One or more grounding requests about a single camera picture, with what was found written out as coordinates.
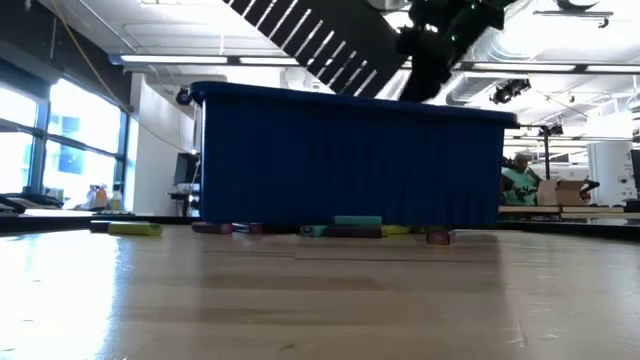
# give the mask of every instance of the ceiling light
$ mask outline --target ceiling light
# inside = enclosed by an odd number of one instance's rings
[[[404,26],[411,27],[413,22],[409,19],[409,14],[404,11],[396,11],[384,16],[384,19],[394,29],[399,29]]]
[[[124,63],[149,63],[173,65],[216,65],[226,64],[225,56],[180,56],[180,55],[122,55]]]
[[[543,72],[543,71],[561,71],[570,72],[574,70],[575,65],[562,64],[530,64],[530,63],[476,63],[473,64],[473,70],[485,71],[519,71],[519,72]]]
[[[464,75],[467,78],[481,78],[481,79],[528,79],[527,74],[514,74],[508,72],[467,72]]]
[[[587,72],[639,73],[640,65],[589,65]]]
[[[136,0],[140,6],[153,5],[211,5],[212,0]]]
[[[299,65],[296,59],[285,57],[241,57],[240,63],[247,65]]]

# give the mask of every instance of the wooden tabletop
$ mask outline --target wooden tabletop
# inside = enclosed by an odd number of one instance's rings
[[[640,248],[87,231],[0,238],[0,359],[638,359]]]

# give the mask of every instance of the green shirt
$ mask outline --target green shirt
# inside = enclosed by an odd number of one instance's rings
[[[536,179],[529,174],[528,171],[524,173],[519,173],[512,169],[502,169],[502,175],[508,177],[513,181],[513,183],[520,188],[521,190],[531,190],[538,187]],[[518,199],[515,191],[509,190],[504,193],[505,198],[507,200],[507,205],[535,205],[536,204],[536,194],[530,194],[523,198],[523,200]]]

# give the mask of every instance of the white wall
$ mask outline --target white wall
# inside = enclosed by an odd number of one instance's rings
[[[137,124],[132,121],[129,129],[124,203],[135,213],[176,215],[167,193],[173,190],[177,154],[194,147],[194,121],[174,104],[147,85],[144,75],[133,75]]]

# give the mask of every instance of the colored block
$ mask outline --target colored block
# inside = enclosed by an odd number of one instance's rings
[[[326,231],[327,225],[302,226],[300,228],[300,235],[305,237],[322,237],[325,236]]]
[[[424,226],[409,226],[409,234],[424,234],[427,228]]]
[[[382,229],[387,236],[406,235],[410,233],[408,226],[384,225]]]
[[[335,216],[333,218],[335,225],[348,226],[380,226],[382,225],[381,216]]]
[[[162,235],[162,225],[151,223],[112,222],[109,224],[109,235]]]
[[[191,224],[191,229],[197,233],[203,234],[231,234],[233,226],[231,224],[211,224],[204,221],[198,221]]]
[[[434,227],[427,231],[427,244],[430,245],[451,245],[455,239],[455,232],[447,228]]]
[[[262,224],[233,224],[233,231],[245,234],[263,234]]]
[[[92,233],[108,233],[111,221],[93,220],[89,223],[89,231]]]
[[[386,234],[381,226],[330,225],[327,227],[325,236],[380,239],[385,237]]]

